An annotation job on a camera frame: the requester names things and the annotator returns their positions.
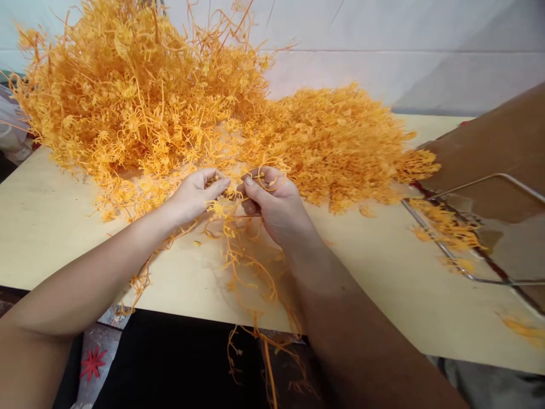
wooden table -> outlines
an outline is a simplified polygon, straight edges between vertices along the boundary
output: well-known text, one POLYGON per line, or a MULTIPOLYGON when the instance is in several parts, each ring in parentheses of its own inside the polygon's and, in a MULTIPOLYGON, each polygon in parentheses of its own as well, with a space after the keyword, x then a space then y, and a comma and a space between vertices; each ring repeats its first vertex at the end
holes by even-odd
MULTIPOLYGON (((409 145, 435 139, 468 118, 398 115, 418 132, 409 145)), ((98 189, 61 173, 39 149, 0 185, 0 285, 33 289, 69 261, 125 226, 102 223, 93 212, 98 189)), ((367 294, 422 352, 545 374, 545 350, 506 327, 501 314, 543 327, 507 287, 474 283, 449 273, 433 243, 420 242, 412 217, 401 205, 370 203, 377 218, 358 212, 332 216, 307 206, 323 237, 367 294)), ((138 307, 172 314, 251 325, 225 289, 221 243, 198 231, 177 240, 150 267, 152 284, 138 307), (194 240, 202 242, 196 247, 194 240)), ((493 277, 475 259, 476 274, 493 277)), ((130 304, 131 294, 126 295, 130 304)), ((263 328, 288 331, 280 305, 254 300, 266 310, 263 328)))

human hand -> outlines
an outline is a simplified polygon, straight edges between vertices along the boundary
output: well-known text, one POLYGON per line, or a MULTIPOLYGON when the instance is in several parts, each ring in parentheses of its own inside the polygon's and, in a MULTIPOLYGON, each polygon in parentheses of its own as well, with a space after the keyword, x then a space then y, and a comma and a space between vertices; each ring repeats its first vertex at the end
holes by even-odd
POLYGON ((182 181, 170 199, 161 206, 161 210, 176 226, 191 222, 206 210, 208 202, 216 200, 225 191, 229 183, 230 179, 217 169, 198 170, 182 181), (214 177, 219 179, 206 187, 214 177))
POLYGON ((285 252, 301 243, 321 242, 295 184, 270 166, 261 168, 261 179, 255 179, 258 172, 253 169, 244 175, 237 188, 251 199, 242 203, 246 214, 261 214, 267 233, 285 252))

metal frame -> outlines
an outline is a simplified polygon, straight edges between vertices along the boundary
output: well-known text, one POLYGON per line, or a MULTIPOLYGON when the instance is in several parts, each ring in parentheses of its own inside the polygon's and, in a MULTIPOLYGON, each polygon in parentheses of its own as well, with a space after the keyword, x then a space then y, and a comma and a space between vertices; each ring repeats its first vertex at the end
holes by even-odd
MULTIPOLYGON (((453 193, 457 190, 463 189, 464 187, 468 187, 471 185, 475 185, 477 183, 483 182, 485 180, 491 179, 493 177, 501 177, 503 179, 506 179, 510 183, 516 185, 518 188, 522 189, 524 192, 528 193, 535 199, 539 200, 542 204, 545 205, 545 197, 541 195, 540 193, 536 192, 534 189, 530 188, 529 186, 522 183, 520 180, 515 179, 513 176, 508 175, 506 173, 493 173, 489 176, 485 176, 483 178, 477 179, 475 181, 465 183, 464 185, 460 185, 458 187, 455 187, 453 189, 447 190, 443 193, 439 193, 436 195, 433 195, 428 198, 428 200, 435 200, 440 197, 443 197, 447 194, 453 193)), ((411 207, 409 204, 409 201, 407 199, 402 199, 401 204, 407 209, 407 211, 410 213, 412 217, 416 220, 416 222, 426 230, 426 232, 431 236, 432 239, 434 239, 435 244, 437 247, 441 249, 441 251, 450 259, 456 260, 456 257, 452 253, 452 251, 449 250, 447 246, 444 245, 444 243, 440 241, 435 240, 435 234, 431 232, 430 226, 420 217, 420 215, 411 207)), ((487 283, 487 284, 498 284, 498 285, 505 285, 509 287, 522 287, 522 286, 539 286, 539 285, 545 285, 545 279, 538 279, 538 280, 518 280, 518 281, 511 281, 511 280, 492 280, 492 279, 485 279, 485 278, 479 278, 475 277, 472 274, 469 273, 464 267, 460 266, 459 264, 456 264, 456 268, 458 271, 460 271, 464 276, 466 276, 468 279, 481 282, 481 283, 487 283)))

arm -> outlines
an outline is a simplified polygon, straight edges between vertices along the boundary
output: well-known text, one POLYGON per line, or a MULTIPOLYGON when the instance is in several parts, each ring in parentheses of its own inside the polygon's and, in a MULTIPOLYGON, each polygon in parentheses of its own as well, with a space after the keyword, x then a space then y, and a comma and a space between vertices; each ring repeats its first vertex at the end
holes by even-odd
POLYGON ((74 335, 95 322, 171 231, 228 186, 188 176, 163 206, 47 278, 0 319, 0 407, 51 407, 74 335))
POLYGON ((294 276, 307 334, 347 407, 465 408, 456 390, 393 326, 320 239, 297 188, 262 168, 267 192, 251 177, 241 190, 247 213, 260 211, 294 276))

white wall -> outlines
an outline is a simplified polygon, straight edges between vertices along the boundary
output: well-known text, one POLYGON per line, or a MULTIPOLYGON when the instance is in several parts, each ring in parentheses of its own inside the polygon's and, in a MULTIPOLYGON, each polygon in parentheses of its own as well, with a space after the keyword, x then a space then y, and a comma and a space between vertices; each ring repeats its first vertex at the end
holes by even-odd
MULTIPOLYGON (((3 6, 0 65, 21 66, 9 28, 13 18, 62 30, 49 3, 64 18, 76 2, 3 6)), ((181 29, 186 1, 165 3, 181 29)), ((207 24, 215 9, 228 11, 230 4, 201 0, 195 18, 207 24)), ((541 0, 254 0, 251 12, 258 23, 250 37, 254 44, 268 39, 264 49, 271 50, 297 42, 278 54, 268 74, 272 98, 302 86, 357 80, 396 111, 472 115, 545 80, 541 0)))

